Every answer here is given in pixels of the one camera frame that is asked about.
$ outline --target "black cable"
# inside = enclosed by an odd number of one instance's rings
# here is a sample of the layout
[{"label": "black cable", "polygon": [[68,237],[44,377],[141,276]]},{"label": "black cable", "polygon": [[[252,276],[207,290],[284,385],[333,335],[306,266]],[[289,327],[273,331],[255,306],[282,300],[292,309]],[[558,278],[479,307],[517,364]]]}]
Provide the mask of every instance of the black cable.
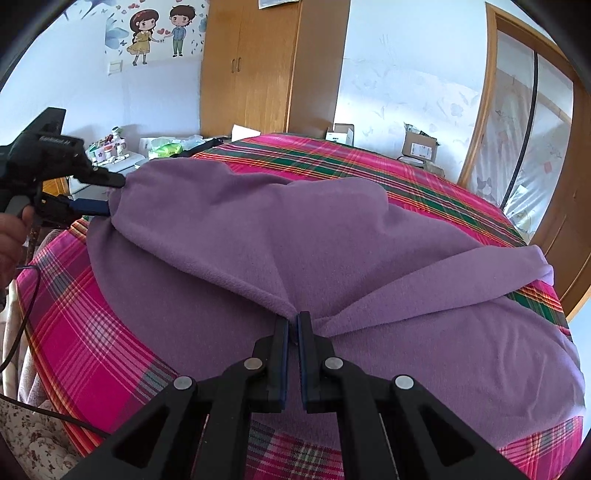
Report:
[{"label": "black cable", "polygon": [[[37,282],[35,284],[35,290],[33,291],[33,297],[31,298],[31,303],[29,305],[29,308],[27,309],[27,312],[26,312],[24,318],[22,319],[21,327],[18,329],[17,337],[14,340],[14,343],[12,344],[12,348],[8,352],[6,360],[4,360],[4,362],[2,362],[2,365],[0,365],[0,374],[2,374],[2,372],[4,372],[6,370],[6,368],[8,367],[10,362],[12,361],[14,355],[16,354],[16,352],[20,346],[22,335],[25,332],[25,329],[27,328],[27,323],[29,321],[29,317],[31,315],[33,307],[35,306],[37,294],[39,293],[39,286],[41,285],[41,269],[39,268],[39,266],[38,265],[23,265],[23,266],[17,267],[17,270],[26,270],[26,269],[36,270]],[[20,402],[18,400],[13,399],[13,398],[7,397],[6,395],[3,395],[3,394],[0,394],[0,399],[9,402],[12,405],[16,405],[17,407],[25,408],[27,410],[33,411],[35,413],[39,413],[41,415],[46,415],[48,417],[52,417],[52,418],[55,418],[55,419],[58,419],[61,421],[66,421],[68,423],[71,423],[72,425],[76,425],[77,427],[88,430],[89,432],[92,432],[101,438],[105,439],[109,436],[109,434],[107,432],[104,432],[103,430],[98,429],[97,427],[92,426],[91,424],[86,423],[82,420],[78,420],[78,419],[75,419],[74,417],[70,417],[69,415],[62,415],[61,413],[57,413],[57,412],[54,412],[51,410],[45,410],[44,408],[33,407],[32,405],[28,405],[26,403]]]},{"label": "black cable", "polygon": [[513,170],[513,175],[511,176],[511,181],[509,182],[509,186],[507,187],[507,191],[505,192],[505,197],[501,202],[501,206],[499,207],[503,212],[505,211],[505,207],[507,206],[507,202],[511,197],[511,193],[513,193],[513,187],[515,186],[515,182],[517,181],[517,177],[519,175],[519,171],[521,170],[521,166],[523,164],[523,159],[525,158],[525,153],[527,152],[527,147],[530,143],[530,136],[531,136],[531,129],[534,126],[534,117],[535,117],[535,107],[538,98],[538,53],[534,52],[534,86],[531,89],[531,105],[530,105],[530,116],[527,119],[527,127],[525,128],[525,135],[523,137],[523,144],[521,145],[521,152],[519,153],[519,157],[517,158],[517,164],[515,165],[515,170]]}]

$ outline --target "wooden wardrobe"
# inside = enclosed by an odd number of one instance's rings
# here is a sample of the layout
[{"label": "wooden wardrobe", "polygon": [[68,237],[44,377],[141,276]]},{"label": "wooden wardrobe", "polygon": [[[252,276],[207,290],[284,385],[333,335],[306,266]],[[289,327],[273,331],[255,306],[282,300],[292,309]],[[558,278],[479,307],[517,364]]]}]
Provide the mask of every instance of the wooden wardrobe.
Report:
[{"label": "wooden wardrobe", "polygon": [[335,119],[350,0],[211,0],[201,134],[234,124],[323,138]]}]

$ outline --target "white wall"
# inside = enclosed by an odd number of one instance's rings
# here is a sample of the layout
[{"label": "white wall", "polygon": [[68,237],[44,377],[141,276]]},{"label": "white wall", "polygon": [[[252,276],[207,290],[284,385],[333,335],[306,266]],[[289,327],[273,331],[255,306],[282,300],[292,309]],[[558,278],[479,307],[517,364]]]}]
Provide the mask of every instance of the white wall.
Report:
[{"label": "white wall", "polygon": [[[588,301],[575,315],[569,324],[573,335],[574,344],[579,350],[581,358],[581,372],[585,377],[587,385],[591,380],[591,301]],[[591,406],[591,388],[586,389],[585,404]],[[591,412],[587,410],[583,420],[583,437],[587,436],[591,429]]]},{"label": "white wall", "polygon": [[109,13],[101,12],[84,20],[60,17],[27,51],[0,92],[0,144],[48,106],[66,108],[64,133],[87,142],[115,126],[124,128],[131,148],[140,137],[199,131],[200,60],[171,59],[107,77]]},{"label": "white wall", "polygon": [[[535,26],[511,0],[492,4]],[[336,122],[355,145],[401,154],[403,122],[441,143],[456,181],[472,137],[486,67],[483,0],[352,0]]]}]

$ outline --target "cartoon boy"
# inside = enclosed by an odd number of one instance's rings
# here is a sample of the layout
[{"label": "cartoon boy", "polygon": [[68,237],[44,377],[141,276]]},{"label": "cartoon boy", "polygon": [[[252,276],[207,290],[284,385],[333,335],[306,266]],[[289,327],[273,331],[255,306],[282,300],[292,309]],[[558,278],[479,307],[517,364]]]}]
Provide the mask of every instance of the cartoon boy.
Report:
[{"label": "cartoon boy", "polygon": [[195,9],[190,5],[177,5],[170,11],[170,21],[175,28],[166,36],[173,38],[173,58],[177,55],[179,57],[183,56],[183,42],[187,36],[185,27],[193,21],[196,15]]}]

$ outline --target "black pole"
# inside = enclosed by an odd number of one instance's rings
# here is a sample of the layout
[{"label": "black pole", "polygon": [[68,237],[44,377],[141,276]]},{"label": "black pole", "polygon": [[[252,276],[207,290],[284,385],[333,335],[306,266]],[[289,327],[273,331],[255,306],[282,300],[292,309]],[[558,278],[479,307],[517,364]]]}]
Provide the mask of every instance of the black pole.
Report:
[{"label": "black pole", "polygon": [[511,192],[513,191],[513,187],[515,186],[515,181],[517,180],[517,175],[519,175],[519,171],[521,170],[521,165],[523,164],[525,152],[527,151],[527,145],[530,142],[531,128],[534,125],[535,102],[536,102],[537,98],[538,98],[538,53],[534,52],[534,86],[531,90],[530,117],[527,119],[527,128],[525,129],[525,137],[523,139],[523,144],[521,146],[521,152],[519,154],[519,158],[517,159],[517,165],[515,165],[515,170],[513,171],[513,176],[511,177],[511,181],[509,182],[509,186],[507,187],[507,191],[505,193],[505,198],[503,198],[503,201],[501,202],[501,210],[505,210],[505,207],[507,206],[507,202],[509,201],[509,197],[511,196]]}]

